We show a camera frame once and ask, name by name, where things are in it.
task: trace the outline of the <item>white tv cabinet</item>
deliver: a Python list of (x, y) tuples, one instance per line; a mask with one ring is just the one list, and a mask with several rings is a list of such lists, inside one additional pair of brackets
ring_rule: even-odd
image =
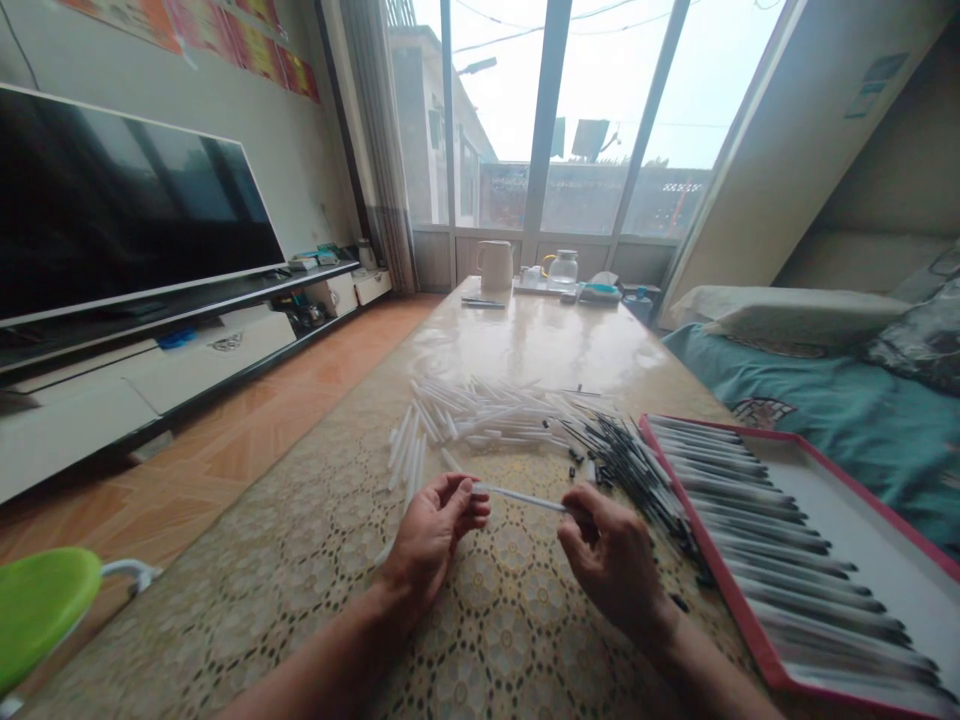
[[(364, 277), (367, 288), (357, 293), (350, 272), (358, 267), (341, 262), (290, 278), (205, 288), (199, 297), (206, 302), (175, 298), (168, 317), (88, 335), (75, 348), (51, 343), (33, 363), (21, 357), (0, 368), (0, 502), (91, 454), (128, 454), (348, 321), (389, 289), (381, 272), (380, 280)], [(329, 313), (335, 317), (319, 327), (297, 334), (266, 304), (301, 287), (311, 296), (329, 294), (321, 290), (328, 281), (349, 302), (337, 303)], [(183, 347), (163, 350), (153, 340), (185, 324), (197, 327), (197, 336)]]

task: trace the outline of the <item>shelf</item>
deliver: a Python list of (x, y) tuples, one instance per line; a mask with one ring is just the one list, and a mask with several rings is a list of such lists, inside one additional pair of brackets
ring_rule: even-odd
[(176, 290), (155, 296), (165, 307), (140, 318), (111, 317), (103, 308), (98, 308), (30, 323), (30, 330), (43, 339), (29, 347), (0, 348), (0, 385), (49, 372), (137, 340), (167, 334), (204, 318), (263, 302), (359, 268), (360, 263), (355, 260), (341, 261), (305, 272), (294, 271), (289, 278), (253, 275)]
[(327, 320), (323, 325), (305, 332), (292, 343), (285, 345), (272, 355), (268, 355), (259, 362), (254, 363), (235, 375), (231, 375), (225, 380), (222, 380), (216, 385), (204, 390), (199, 395), (195, 395), (182, 405), (178, 405), (177, 407), (173, 408), (173, 410), (164, 413), (149, 425), (145, 425), (137, 430), (134, 430), (129, 435), (126, 435), (102, 450), (99, 450), (97, 453), (95, 453), (95, 455), (100, 457), (117, 457), (118, 455), (127, 455), (133, 452), (144, 443), (157, 437), (160, 433), (181, 425), (183, 422), (202, 412), (214, 403), (219, 402), (221, 399), (234, 392), (243, 383), (255, 380), (267, 371), (273, 369), (291, 355), (300, 352), (310, 343), (319, 340), (323, 335), (326, 335), (338, 325), (348, 322), (357, 315), (365, 312), (367, 308), (376, 305), (388, 295), (383, 295), (369, 305), (361, 305), (353, 312), (347, 313), (341, 317), (333, 318), (332, 320)]

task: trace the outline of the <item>green plastic seat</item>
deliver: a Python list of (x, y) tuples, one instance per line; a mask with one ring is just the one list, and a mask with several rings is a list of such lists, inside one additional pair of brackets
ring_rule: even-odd
[(0, 567), (0, 698), (73, 629), (100, 590), (100, 558), (57, 548)]

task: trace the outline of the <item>sticker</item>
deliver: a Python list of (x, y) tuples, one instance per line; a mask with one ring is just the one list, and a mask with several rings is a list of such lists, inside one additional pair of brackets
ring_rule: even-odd
[(893, 79), (893, 76), (900, 72), (903, 63), (910, 57), (910, 53), (898, 53), (896, 55), (884, 55), (877, 60), (867, 70), (863, 76), (864, 82), (883, 82)]
[(226, 13), (213, 0), (167, 0), (180, 36), (190, 47), (212, 52), (240, 66)]
[(847, 120), (866, 117), (886, 86), (886, 83), (864, 83), (843, 117)]
[(319, 105), (320, 93), (310, 63), (301, 60), (284, 47), (280, 48), (280, 60), (287, 80), (287, 90), (308, 97)]
[(240, 66), (256, 75), (273, 80), (280, 87), (286, 87), (277, 44), (257, 30), (247, 25), (236, 15), (227, 13), (230, 34), (233, 36)]
[(256, 17), (271, 30), (283, 32), (274, 0), (235, 0), (234, 4), (245, 13), (250, 13)]
[(183, 48), (163, 0), (59, 0), (61, 5), (78, 10), (100, 22), (159, 45), (177, 55)]

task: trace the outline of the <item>wooden floor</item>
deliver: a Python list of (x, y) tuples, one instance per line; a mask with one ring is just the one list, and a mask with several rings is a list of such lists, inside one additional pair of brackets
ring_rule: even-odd
[[(71, 468), (0, 506), (0, 564), (74, 545), (104, 562), (166, 567), (417, 327), (443, 299), (390, 299), (295, 355), (176, 433), (149, 462)], [(127, 601), (105, 584), (70, 640), (21, 688), (29, 696)]]

